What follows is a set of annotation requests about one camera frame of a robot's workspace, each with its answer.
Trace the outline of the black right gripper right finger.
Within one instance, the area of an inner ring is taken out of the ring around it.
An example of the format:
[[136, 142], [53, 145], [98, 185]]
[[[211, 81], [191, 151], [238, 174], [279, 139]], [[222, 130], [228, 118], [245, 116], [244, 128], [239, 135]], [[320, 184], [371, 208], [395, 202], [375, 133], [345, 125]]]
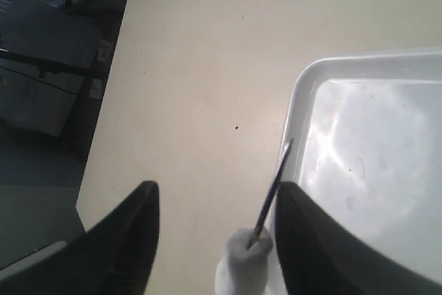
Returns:
[[441, 285], [350, 234], [296, 183], [276, 197], [276, 251], [288, 294], [440, 294]]

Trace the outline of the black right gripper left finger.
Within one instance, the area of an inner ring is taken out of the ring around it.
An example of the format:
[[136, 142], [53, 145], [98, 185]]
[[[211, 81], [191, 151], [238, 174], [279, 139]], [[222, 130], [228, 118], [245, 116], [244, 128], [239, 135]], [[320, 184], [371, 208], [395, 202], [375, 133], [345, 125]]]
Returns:
[[87, 233], [3, 279], [1, 293], [143, 294], [159, 232], [159, 187], [144, 181]]

